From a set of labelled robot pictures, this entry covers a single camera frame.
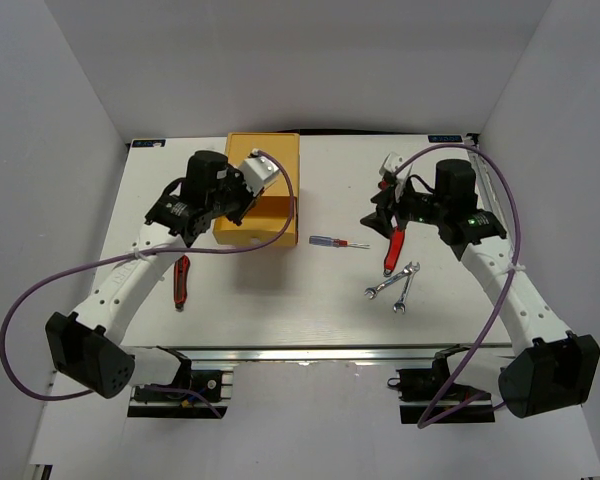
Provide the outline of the yellow top drawer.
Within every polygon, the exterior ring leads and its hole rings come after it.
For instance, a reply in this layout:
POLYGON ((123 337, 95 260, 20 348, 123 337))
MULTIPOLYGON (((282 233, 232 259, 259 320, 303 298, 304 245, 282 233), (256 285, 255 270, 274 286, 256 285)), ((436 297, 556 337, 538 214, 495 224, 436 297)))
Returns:
POLYGON ((215 220, 213 236, 220 245, 247 247, 266 243, 277 235, 288 219, 290 197, 263 195, 242 219, 240 226, 226 217, 215 220))

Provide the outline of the large blue handle screwdriver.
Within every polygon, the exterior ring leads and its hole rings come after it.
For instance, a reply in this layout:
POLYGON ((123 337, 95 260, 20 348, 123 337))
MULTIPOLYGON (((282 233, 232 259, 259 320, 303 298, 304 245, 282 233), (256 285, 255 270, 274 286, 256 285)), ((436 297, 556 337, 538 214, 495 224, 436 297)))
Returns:
POLYGON ((367 250, 370 248, 368 244, 350 242, 329 236, 312 235, 309 237, 309 243, 315 246, 333 247, 333 248, 356 248, 367 250))

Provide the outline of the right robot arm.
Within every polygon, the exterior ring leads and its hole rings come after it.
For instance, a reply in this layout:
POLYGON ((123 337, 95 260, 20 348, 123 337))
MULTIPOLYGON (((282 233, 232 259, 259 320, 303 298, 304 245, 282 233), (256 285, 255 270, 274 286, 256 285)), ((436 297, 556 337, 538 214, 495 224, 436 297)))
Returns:
POLYGON ((513 356, 499 357, 477 344, 438 352, 426 377, 402 377, 406 401, 427 393, 419 423, 443 419, 437 403, 460 404, 496 396, 516 417, 582 405, 589 397, 600 358, 590 335, 577 335, 549 307, 518 265, 519 249, 497 217, 478 205, 476 173, 467 160, 437 162, 435 182, 417 191, 405 161, 388 155, 379 173, 373 213, 361 224, 392 240, 409 223, 434 226, 441 241, 473 275, 493 306, 489 324, 502 321, 513 356))

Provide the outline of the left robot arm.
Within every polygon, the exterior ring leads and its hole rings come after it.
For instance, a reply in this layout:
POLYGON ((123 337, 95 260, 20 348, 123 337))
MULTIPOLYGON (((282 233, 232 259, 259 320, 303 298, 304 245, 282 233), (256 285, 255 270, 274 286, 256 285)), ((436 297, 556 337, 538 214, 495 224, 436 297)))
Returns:
POLYGON ((55 313, 45 331, 55 368, 112 398, 126 386, 157 384, 179 399, 191 387, 190 362, 163 347, 125 348, 126 331, 148 295, 214 219, 240 223, 278 167, 250 154, 239 166, 218 152, 200 150, 184 177, 172 181, 145 216, 132 256, 116 262, 106 279, 69 315, 55 313))

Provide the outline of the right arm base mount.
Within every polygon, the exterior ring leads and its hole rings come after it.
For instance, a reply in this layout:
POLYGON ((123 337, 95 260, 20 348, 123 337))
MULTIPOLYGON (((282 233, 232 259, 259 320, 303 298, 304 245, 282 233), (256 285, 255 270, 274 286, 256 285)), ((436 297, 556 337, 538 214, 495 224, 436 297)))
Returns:
MULTIPOLYGON (((399 397, 400 422, 416 425, 427 405, 450 376, 445 360, 436 355, 428 367, 408 367, 396 371, 387 380, 387 387, 399 397)), ((480 398, 441 420, 441 424, 481 424, 495 422, 495 407, 490 394, 470 386, 452 384, 431 412, 431 417, 444 413, 461 402, 480 394, 480 398)))

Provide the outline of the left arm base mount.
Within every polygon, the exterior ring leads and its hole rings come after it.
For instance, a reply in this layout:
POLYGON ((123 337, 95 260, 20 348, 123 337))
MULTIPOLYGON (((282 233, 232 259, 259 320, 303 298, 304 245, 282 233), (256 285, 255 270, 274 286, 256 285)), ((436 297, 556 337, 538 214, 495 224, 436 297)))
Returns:
POLYGON ((180 354, 169 382, 151 380, 132 387, 127 416, 145 419, 220 420, 229 406, 233 368, 180 354))

